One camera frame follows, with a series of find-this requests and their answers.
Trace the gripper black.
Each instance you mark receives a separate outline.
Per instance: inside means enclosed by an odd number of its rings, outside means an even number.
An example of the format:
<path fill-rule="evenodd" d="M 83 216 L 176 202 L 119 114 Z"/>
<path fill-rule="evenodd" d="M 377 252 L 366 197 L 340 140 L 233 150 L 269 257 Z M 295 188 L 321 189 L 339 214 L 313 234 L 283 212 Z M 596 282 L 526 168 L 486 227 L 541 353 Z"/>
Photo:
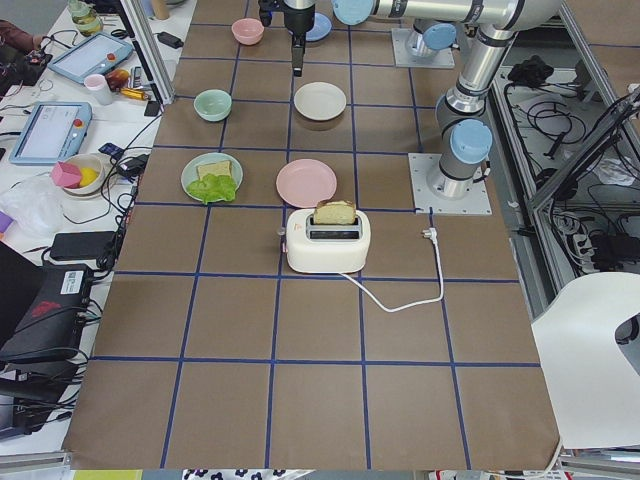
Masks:
<path fill-rule="evenodd" d="M 304 66 L 305 35 L 315 21 L 314 0 L 284 0 L 284 23 L 292 34 L 292 72 L 295 77 L 301 77 Z"/>

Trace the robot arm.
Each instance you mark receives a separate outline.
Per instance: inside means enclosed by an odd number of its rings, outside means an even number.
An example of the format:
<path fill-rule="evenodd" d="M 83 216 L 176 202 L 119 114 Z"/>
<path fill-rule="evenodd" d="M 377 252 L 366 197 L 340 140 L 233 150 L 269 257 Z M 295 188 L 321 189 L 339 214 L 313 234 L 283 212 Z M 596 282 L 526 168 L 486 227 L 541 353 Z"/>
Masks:
<path fill-rule="evenodd" d="M 323 81 L 344 89 L 344 113 L 320 122 L 295 115 L 291 147 L 313 158 L 343 155 L 354 165 L 353 197 L 369 209 L 407 210 L 411 203 L 409 152 L 442 151 L 441 131 L 466 117 L 479 119 L 486 93 L 517 33 L 555 15 L 557 1 L 454 1 L 475 28 L 471 47 L 453 70 L 396 67 L 391 30 L 397 7 L 383 1 L 380 18 L 348 26 L 338 22 L 328 42 L 312 44 L 296 84 Z"/>
<path fill-rule="evenodd" d="M 456 36 L 456 27 L 452 23 L 416 18 L 406 45 L 411 55 L 426 57 L 450 48 Z"/>

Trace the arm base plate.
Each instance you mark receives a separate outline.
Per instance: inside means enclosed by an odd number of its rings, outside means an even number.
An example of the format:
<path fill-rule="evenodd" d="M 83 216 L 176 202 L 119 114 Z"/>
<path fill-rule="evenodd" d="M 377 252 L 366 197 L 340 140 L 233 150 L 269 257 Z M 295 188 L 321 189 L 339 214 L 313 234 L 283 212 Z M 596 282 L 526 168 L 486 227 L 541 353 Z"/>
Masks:
<path fill-rule="evenodd" d="M 469 180 L 451 180 L 440 170 L 440 157 L 434 153 L 408 155 L 414 210 L 436 215 L 491 215 L 486 183 L 475 183 L 481 178 L 481 168 Z"/>
<path fill-rule="evenodd" d="M 455 67 L 451 48 L 429 49 L 422 41 L 422 36 L 409 28 L 394 28 L 391 35 L 397 67 L 428 69 L 453 69 Z"/>

